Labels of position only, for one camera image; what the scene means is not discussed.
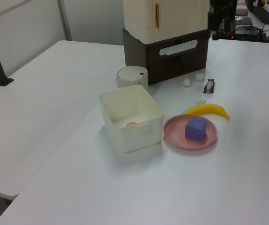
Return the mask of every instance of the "foam block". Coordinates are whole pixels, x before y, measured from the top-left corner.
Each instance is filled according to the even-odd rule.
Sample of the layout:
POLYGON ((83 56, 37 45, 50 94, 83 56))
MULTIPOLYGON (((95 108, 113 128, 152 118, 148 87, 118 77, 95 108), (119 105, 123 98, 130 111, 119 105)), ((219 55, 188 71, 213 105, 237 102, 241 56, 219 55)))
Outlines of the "foam block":
POLYGON ((185 137, 201 141, 205 135, 207 121, 197 117, 191 117, 185 126, 185 137))

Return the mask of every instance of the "small white bin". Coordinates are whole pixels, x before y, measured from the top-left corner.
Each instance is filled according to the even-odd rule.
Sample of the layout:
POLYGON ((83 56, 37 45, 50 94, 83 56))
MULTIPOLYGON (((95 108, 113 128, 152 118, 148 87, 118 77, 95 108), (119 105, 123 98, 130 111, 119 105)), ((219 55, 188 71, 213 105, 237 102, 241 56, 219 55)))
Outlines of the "small white bin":
POLYGON ((141 85, 99 96, 103 119, 117 149, 129 152, 161 140, 163 111, 141 85), (137 124, 127 126, 130 122, 137 124))

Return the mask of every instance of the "yellow banana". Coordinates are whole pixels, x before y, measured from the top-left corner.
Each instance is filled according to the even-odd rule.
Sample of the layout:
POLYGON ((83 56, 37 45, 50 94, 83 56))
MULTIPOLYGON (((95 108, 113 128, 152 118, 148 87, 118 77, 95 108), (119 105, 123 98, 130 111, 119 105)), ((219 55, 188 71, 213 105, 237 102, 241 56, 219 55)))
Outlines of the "yellow banana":
POLYGON ((217 104, 211 104, 211 103, 200 104, 182 112, 182 114, 194 114, 194 115, 199 115, 203 113, 216 113, 229 120, 229 115, 226 113, 225 109, 217 104))

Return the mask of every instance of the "orange object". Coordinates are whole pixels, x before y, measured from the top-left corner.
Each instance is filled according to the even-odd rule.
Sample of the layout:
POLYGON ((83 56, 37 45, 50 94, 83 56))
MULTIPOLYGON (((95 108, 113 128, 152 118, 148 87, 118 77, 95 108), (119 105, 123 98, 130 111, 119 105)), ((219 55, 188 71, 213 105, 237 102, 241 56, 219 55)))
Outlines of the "orange object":
POLYGON ((127 124, 127 126, 131 126, 131 125, 134 125, 134 124, 137 124, 136 122, 130 122, 127 124))

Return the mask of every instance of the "plastic container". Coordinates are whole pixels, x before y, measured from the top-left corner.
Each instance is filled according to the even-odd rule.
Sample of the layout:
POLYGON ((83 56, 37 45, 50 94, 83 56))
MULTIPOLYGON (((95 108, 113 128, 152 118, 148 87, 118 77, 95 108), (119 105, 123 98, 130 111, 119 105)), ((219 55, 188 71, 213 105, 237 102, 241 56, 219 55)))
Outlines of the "plastic container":
POLYGON ((106 129, 121 152, 161 140, 163 111, 141 85, 119 88, 99 96, 106 129), (137 124, 127 126, 130 122, 137 124))
POLYGON ((125 29, 144 44, 208 28, 209 0, 123 0, 125 29))
POLYGON ((142 85, 148 91, 148 70, 137 66, 126 66, 120 69, 116 75, 117 87, 125 88, 135 84, 142 85))

